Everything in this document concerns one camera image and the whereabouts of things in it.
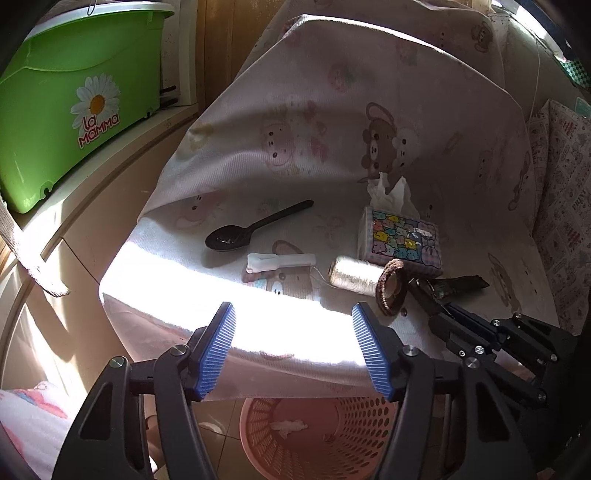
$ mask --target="green storage container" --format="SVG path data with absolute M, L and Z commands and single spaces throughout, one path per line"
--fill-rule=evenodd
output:
M 0 187 L 29 211 L 95 148 L 159 107 L 172 5 L 120 2 L 36 26 L 0 78 Z

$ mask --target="metal screw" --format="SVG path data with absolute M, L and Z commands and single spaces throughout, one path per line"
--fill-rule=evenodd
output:
M 420 352 L 420 350 L 417 347 L 412 346 L 412 345 L 404 345 L 402 347 L 402 352 L 406 356 L 417 356 L 418 353 Z
M 169 352 L 172 356 L 181 356 L 187 353 L 187 350 L 189 350 L 189 347 L 181 343 L 180 345 L 170 347 Z
M 114 356 L 109 360 L 109 366 L 111 368 L 120 368 L 125 365 L 125 358 L 122 356 Z
M 473 356 L 469 356 L 466 358 L 466 366 L 468 368 L 478 368 L 480 366 L 480 360 L 474 358 Z

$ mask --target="pink plastic basket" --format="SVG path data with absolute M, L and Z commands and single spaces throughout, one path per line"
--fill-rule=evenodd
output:
M 248 459 L 269 480 L 362 480 L 377 466 L 394 425 L 397 404 L 383 397 L 249 398 L 240 415 Z M 308 428 L 287 439 L 274 421 Z

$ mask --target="white lid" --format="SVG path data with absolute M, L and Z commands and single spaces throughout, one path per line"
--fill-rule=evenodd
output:
M 42 24 L 36 25 L 31 32 L 25 38 L 25 41 L 31 37 L 39 35 L 47 30 L 58 27 L 74 20 L 80 20 L 82 18 L 95 17 L 97 15 L 113 14 L 117 12 L 132 12 L 138 10 L 151 10 L 161 12 L 174 13 L 174 7 L 170 4 L 164 4 L 161 2 L 116 2 L 112 4 L 100 4 L 93 7 L 78 8 L 69 12 L 56 15 L 53 18 L 43 22 Z

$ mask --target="white tissue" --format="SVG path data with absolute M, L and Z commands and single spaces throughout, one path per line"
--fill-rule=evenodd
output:
M 306 425 L 301 420 L 273 421 L 273 422 L 271 422 L 270 426 L 271 426 L 271 430 L 277 430 L 279 432 L 279 435 L 281 436 L 281 438 L 284 440 L 287 439 L 287 436 L 291 432 L 299 432 L 300 430 L 304 430 L 304 429 L 308 428 L 308 425 Z
M 368 193 L 371 197 L 369 205 L 376 210 L 397 213 L 408 218 L 421 218 L 410 200 L 410 188 L 404 177 L 400 177 L 392 191 L 386 194 L 388 187 L 388 175 L 385 173 L 379 174 L 379 180 L 368 180 Z

